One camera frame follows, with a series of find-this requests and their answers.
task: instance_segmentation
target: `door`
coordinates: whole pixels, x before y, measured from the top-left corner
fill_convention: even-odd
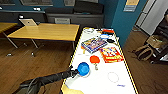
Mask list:
[[[168,0],[149,0],[142,11],[136,25],[147,34],[152,35],[164,17],[168,8]]]

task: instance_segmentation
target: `window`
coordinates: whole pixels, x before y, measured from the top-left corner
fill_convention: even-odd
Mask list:
[[[21,0],[23,5],[27,6],[52,6],[51,0]]]
[[[0,5],[15,5],[13,0],[0,0]]]

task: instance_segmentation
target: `desk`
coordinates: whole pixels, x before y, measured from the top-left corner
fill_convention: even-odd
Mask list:
[[[85,51],[85,54],[83,54],[81,43],[85,40],[93,37],[96,38],[100,35],[101,34],[97,33],[96,30],[94,30],[93,33],[82,32],[75,54],[71,61],[71,65],[73,66],[73,69],[77,69],[81,62],[86,62],[90,67],[90,75],[88,77],[80,77],[77,75],[75,78],[67,78],[62,86],[62,91],[66,92],[67,89],[65,88],[67,86],[71,90],[80,90],[84,94],[138,93],[125,60],[121,62],[105,63],[99,51],[93,54]],[[122,54],[119,43],[116,40],[116,35],[114,34],[110,38],[115,40],[117,45],[108,43],[108,45],[105,47],[115,47]],[[100,58],[100,63],[97,65],[98,70],[95,70],[95,66],[90,63],[89,58],[92,55],[96,55]]]
[[[15,48],[18,48],[18,46],[10,39],[7,37],[7,35],[4,33],[6,30],[16,26],[17,23],[3,23],[3,22],[0,22],[0,33],[3,33],[5,35],[5,37],[12,43],[12,45],[15,47]]]
[[[24,26],[8,35],[11,38],[75,41],[79,25],[41,23],[38,26]]]

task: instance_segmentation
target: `wooden table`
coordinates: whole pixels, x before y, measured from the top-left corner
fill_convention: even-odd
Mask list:
[[[79,25],[41,23],[38,26],[24,26],[8,35],[11,38],[31,39],[36,48],[39,48],[33,39],[74,41]]]
[[[4,22],[0,22],[0,33],[3,33],[5,35],[5,37],[12,43],[12,45],[15,48],[18,48],[18,46],[10,39],[7,37],[7,35],[4,33],[6,30],[16,26],[17,23],[4,23]]]

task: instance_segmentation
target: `floor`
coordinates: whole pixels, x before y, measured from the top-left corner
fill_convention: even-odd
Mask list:
[[[142,46],[147,38],[141,31],[132,31],[122,48],[124,56],[139,94],[168,94],[168,65],[139,61],[130,52]]]
[[[139,61],[130,51],[143,45],[147,39],[143,32],[132,31],[122,50],[139,94],[168,94],[168,65]],[[19,46],[14,48],[5,38],[0,39],[0,94],[11,94],[25,80],[65,71],[73,53],[72,43],[65,41],[42,41],[35,57],[31,56],[34,45],[30,40],[13,39]],[[39,94],[58,94],[63,80],[48,84]]]

